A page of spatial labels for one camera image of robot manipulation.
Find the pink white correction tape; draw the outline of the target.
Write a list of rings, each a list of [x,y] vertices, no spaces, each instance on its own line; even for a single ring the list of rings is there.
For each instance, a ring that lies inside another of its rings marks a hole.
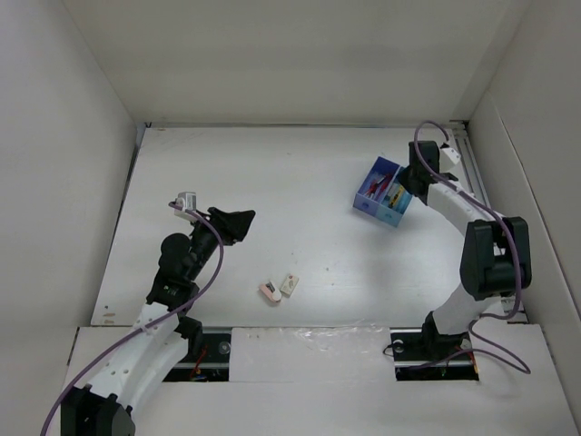
[[[259,290],[270,302],[279,303],[282,299],[281,291],[272,282],[262,283]]]

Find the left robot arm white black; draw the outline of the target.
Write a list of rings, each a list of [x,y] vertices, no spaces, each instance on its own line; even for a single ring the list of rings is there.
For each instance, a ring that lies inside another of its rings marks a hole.
[[[103,366],[85,386],[71,381],[64,389],[56,403],[63,435],[133,435],[135,412],[178,362],[202,353],[202,323],[187,315],[208,290],[196,279],[213,254],[246,237],[255,212],[200,213],[185,197],[169,205],[192,232],[162,241],[158,271],[132,329],[81,370]]]

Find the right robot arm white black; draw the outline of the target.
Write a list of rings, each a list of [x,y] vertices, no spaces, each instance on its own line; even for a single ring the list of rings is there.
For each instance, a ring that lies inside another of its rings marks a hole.
[[[408,193],[446,218],[464,238],[458,288],[426,316],[413,342],[427,361],[458,357],[476,322],[491,317],[493,301],[520,298],[532,281],[527,222],[505,217],[466,192],[449,172],[458,161],[448,144],[412,141],[409,163],[397,177]]]

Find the white eraser red label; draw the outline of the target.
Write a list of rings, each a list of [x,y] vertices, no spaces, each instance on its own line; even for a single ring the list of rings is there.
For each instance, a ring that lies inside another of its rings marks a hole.
[[[299,283],[299,277],[294,274],[287,274],[280,287],[284,296],[290,297]]]

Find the red pen white cap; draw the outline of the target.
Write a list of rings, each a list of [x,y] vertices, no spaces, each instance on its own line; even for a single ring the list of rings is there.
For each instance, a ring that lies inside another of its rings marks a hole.
[[[392,178],[393,178],[393,174],[387,173],[383,176],[383,178],[380,181],[378,181],[378,192],[379,193],[381,193],[387,189]]]

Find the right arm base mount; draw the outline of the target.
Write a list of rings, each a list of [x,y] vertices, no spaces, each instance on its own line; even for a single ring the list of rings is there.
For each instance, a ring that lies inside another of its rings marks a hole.
[[[419,327],[389,329],[390,343],[384,354],[394,361],[398,382],[443,382],[479,380],[468,333],[425,340]]]

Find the red pen thin slanted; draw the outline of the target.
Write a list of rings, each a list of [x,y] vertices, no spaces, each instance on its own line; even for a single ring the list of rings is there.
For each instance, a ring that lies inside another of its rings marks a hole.
[[[369,183],[369,188],[365,192],[365,196],[370,199],[377,200],[383,191],[384,177],[374,179]]]

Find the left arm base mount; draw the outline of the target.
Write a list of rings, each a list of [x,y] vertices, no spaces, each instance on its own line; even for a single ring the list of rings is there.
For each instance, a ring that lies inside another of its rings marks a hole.
[[[166,382],[227,382],[230,372],[231,331],[203,333],[199,352],[178,362]]]

